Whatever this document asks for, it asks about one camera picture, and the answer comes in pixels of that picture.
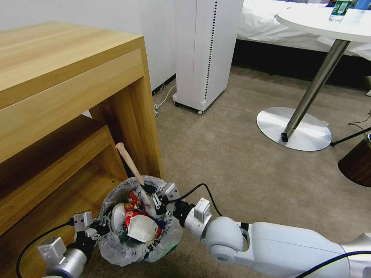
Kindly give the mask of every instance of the round table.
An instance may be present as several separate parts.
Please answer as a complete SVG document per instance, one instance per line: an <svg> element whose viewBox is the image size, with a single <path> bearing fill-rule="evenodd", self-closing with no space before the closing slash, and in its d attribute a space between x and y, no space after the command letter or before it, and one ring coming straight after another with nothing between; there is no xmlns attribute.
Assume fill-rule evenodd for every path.
<svg viewBox="0 0 371 278"><path fill-rule="evenodd" d="M349 9L340 23L329 22L331 12L332 8L306 7L289 8L277 15L278 22L283 25L335 39L295 110L271 107L261 111L257 116L257 125L267 137L291 149L318 151L331 143L332 136L327 125L306 112L349 43L351 41L371 43L371 11Z"/></svg>

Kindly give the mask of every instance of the black cable on floor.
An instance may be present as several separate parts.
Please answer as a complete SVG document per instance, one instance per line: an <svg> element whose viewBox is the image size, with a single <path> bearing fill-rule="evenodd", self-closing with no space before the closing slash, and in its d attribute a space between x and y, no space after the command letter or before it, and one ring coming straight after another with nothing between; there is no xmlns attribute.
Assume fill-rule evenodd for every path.
<svg viewBox="0 0 371 278"><path fill-rule="evenodd" d="M349 252L349 253L344 253L344 254L341 254L339 256L336 256L332 259L329 259L327 261L324 261L323 263L320 263L314 267L312 267L311 269L307 270L306 272L303 272L302 274L296 276L295 278L304 278L304 277L307 277L309 274L312 274L313 272L315 272L316 270L330 264L330 263L333 263L333 262L336 262L342 258L346 258L346 257L349 257L349 256L354 256L354 255L361 255L361 254L371 254L371 251L354 251L354 252Z"/></svg>
<svg viewBox="0 0 371 278"><path fill-rule="evenodd" d="M364 133L364 129L361 128L361 127L360 127L359 125L357 125L357 124L361 124L361 123L363 123L363 122L367 122L367 121L368 121L368 119L371 117L371 109L370 109L370 111L367 113L367 115L368 115L368 117L367 117L366 120L363 120L363 121L361 121L361 122L351 122L351 123L349 123L348 125L355 125L356 127L360 128L360 129L363 131L363 133Z"/></svg>
<svg viewBox="0 0 371 278"><path fill-rule="evenodd" d="M17 263L15 264L15 272L17 274L17 277L18 278L22 278L22 275L20 273L20 261L22 260L22 257L24 255L24 253L26 253L27 249L33 245L36 241L38 241L39 239L41 239L42 237L46 236L47 234L50 234L51 232L54 232L55 230L58 230L62 227L65 227L65 226L74 226L74 222L73 222L73 218L71 218L70 220L68 220L66 223L62 224L62 225L59 225L57 227L54 227L48 231L46 231L45 233L39 235L37 238L33 239L30 241L29 244L27 244L23 250L21 251L21 253L19 254L18 258L17 258Z"/></svg>
<svg viewBox="0 0 371 278"><path fill-rule="evenodd" d="M216 210L216 212L219 214L219 216L223 216L220 211L218 210L216 204L215 204L215 201L214 201L214 198L209 190L209 187L205 184L205 183L200 183L199 185L195 186L192 190L188 191L186 194L184 194L183 196L181 196L180 198L178 199L175 199L175 200L172 200L172 201L169 201L169 203L175 203L177 201L181 201L183 200L184 198L188 197L190 194L192 194L196 189L200 188L201 186L204 186L206 187L206 190L208 191L209 193L209 196L210 196L210 199L211 199L211 202L213 203L213 206Z"/></svg>

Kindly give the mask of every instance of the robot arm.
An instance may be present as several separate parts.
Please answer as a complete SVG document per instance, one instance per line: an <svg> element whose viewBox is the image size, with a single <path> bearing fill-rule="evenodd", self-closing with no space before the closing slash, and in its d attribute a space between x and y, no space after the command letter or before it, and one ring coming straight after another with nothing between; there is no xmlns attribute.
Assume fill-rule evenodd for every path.
<svg viewBox="0 0 371 278"><path fill-rule="evenodd" d="M247 224L228 217L211 221L210 202L201 198L195 206L182 201L174 183L145 190L151 195L157 214L173 211L180 225L203 242L212 258L221 263L238 263L267 275L291 278L305 277L301 274L313 266L347 252L371 254L371 233L362 234L348 244L337 244L308 229L264 222ZM90 212L76 214L74 222L75 243L66 248L59 237L38 247L47 264L45 277L80 277L96 241L109 231L104 220L93 222ZM371 255L337 260L310 277L370 278Z"/></svg>
<svg viewBox="0 0 371 278"><path fill-rule="evenodd" d="M213 259L249 266L275 277L296 277L346 252L371 251L371 233L340 245L308 229L264 222L245 224L228 217L210 221L210 202L204 198L196 206L176 202L174 216L206 245ZM245 250L244 235L247 240ZM310 277L369 278L371 256L361 254L340 259L318 269Z"/></svg>

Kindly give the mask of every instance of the gray carpet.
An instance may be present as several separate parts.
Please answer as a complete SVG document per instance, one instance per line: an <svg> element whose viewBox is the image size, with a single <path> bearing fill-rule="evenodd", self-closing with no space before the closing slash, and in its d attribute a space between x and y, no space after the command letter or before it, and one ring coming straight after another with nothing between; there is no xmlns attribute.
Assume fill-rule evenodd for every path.
<svg viewBox="0 0 371 278"><path fill-rule="evenodd" d="M154 96L160 103L172 82ZM234 220L266 221L313 229L347 242L371 231L371 188L347 180L337 162L361 137L317 152L284 148L265 137L256 115L265 108L295 108L309 82L232 67L227 89L204 115L160 107L158 136L166 181L182 192L207 183L219 210ZM358 131L348 122L363 120L371 98L365 92L325 85L309 112L329 122L334 140ZM199 189L187 200L208 197ZM174 251L156 263L121 268L96 250L84 277L266 277L239 265L218 264L187 232Z"/></svg>

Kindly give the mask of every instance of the white plastic bag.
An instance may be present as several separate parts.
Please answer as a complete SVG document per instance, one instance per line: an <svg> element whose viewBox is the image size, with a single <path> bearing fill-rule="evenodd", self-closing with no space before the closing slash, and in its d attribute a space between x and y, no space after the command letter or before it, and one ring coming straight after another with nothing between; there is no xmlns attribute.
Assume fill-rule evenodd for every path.
<svg viewBox="0 0 371 278"><path fill-rule="evenodd" d="M142 176L146 185L151 185L156 189L164 186L166 183L152 176ZM120 183L114 188L104 199L102 208L99 213L99 218L106 215L116 204L125 203L131 190L135 190L139 186L136 178L129 178ZM123 231L111 230L98 241L100 254L111 264L125 266L136 261L149 261L151 263L165 256L170 250L176 247L182 237L183 229L179 225L179 221L173 217L172 212L165 213L163 221L166 223L162 230L161 236L148 243L140 243L137 241L126 241L118 237Z"/></svg>

